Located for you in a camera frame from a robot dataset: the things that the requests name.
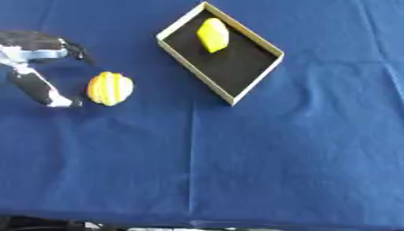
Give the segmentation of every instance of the box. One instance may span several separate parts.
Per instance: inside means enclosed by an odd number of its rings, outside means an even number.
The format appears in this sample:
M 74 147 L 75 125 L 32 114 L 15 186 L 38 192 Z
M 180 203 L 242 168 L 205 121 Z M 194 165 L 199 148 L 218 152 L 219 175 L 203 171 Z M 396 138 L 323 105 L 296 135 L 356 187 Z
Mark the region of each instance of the box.
M 210 54 L 197 37 L 202 23 L 216 17 L 230 32 L 227 48 Z M 204 2 L 157 34 L 158 44 L 234 106 L 283 59 L 262 37 Z

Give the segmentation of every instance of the blue cloth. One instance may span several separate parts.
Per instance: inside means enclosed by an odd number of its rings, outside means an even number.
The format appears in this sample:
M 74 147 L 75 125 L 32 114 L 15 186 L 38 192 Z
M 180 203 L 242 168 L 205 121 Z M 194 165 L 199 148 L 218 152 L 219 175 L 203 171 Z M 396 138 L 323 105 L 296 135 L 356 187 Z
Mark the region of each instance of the blue cloth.
M 127 102 L 49 109 L 0 85 L 0 211 L 145 226 L 404 227 L 404 4 L 212 0 L 286 53 L 227 106 L 157 46 L 196 1 L 3 0 L 0 30 L 79 42 L 97 66 L 39 71 Z

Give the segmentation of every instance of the yellow and orange striped object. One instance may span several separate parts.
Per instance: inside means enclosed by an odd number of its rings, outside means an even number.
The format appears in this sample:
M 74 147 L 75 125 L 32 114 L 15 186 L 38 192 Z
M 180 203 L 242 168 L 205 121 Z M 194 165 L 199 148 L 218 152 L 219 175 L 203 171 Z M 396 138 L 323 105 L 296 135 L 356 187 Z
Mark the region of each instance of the yellow and orange striped object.
M 126 100 L 133 91 L 133 82 L 119 73 L 102 72 L 91 79 L 87 94 L 94 102 L 114 106 Z

